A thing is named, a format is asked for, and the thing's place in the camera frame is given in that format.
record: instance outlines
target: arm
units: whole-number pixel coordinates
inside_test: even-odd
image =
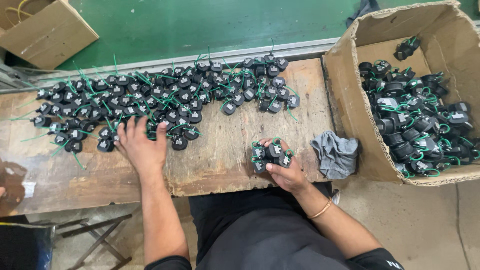
[[[135,125],[135,117],[118,128],[115,146],[137,170],[142,185],[145,264],[178,255],[190,260],[187,239],[170,193],[165,188],[163,166],[167,159],[166,125],[157,127],[157,141],[147,139],[147,117]]]
[[[272,139],[263,139],[260,143],[268,147]],[[284,141],[282,148],[284,151],[289,149]],[[292,157],[288,169],[271,163],[267,164],[266,169],[281,188],[294,195],[308,216],[314,216],[327,205],[328,198],[307,181],[295,157]],[[312,221],[347,259],[382,247],[365,227],[333,203]]]

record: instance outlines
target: sleeve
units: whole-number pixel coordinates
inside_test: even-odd
[[[192,270],[190,262],[182,256],[170,256],[145,266],[145,270]]]
[[[384,248],[377,248],[347,260],[354,269],[367,270],[405,270]]]

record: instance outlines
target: bangle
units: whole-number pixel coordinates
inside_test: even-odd
[[[327,203],[327,205],[322,209],[322,211],[318,212],[318,214],[316,214],[316,215],[314,215],[314,216],[308,217],[308,219],[312,220],[312,219],[314,219],[314,218],[319,217],[321,214],[323,214],[323,213],[325,213],[325,211],[327,211],[327,209],[330,207],[331,204],[332,204],[332,198],[329,197],[329,198],[328,198],[328,203]]]

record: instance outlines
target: hand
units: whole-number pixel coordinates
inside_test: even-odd
[[[156,141],[147,139],[148,118],[142,117],[135,125],[135,116],[118,126],[120,141],[114,142],[119,151],[127,157],[140,175],[140,182],[162,178],[163,166],[167,160],[167,125],[160,123],[156,129]]]
[[[272,139],[261,139],[260,143],[265,147],[268,147],[272,143]],[[283,140],[281,141],[281,146],[284,152],[290,149],[287,143]],[[291,158],[290,167],[288,169],[273,163],[268,163],[266,169],[272,175],[275,183],[288,192],[300,192],[310,184],[303,175],[295,156]]]
[[[3,196],[3,194],[5,193],[5,188],[4,187],[0,187],[0,199],[1,197]]]

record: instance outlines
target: green floor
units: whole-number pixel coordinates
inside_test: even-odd
[[[428,0],[379,0],[382,9]],[[461,0],[478,20],[477,0]],[[60,70],[340,37],[359,0],[70,0],[100,35]]]

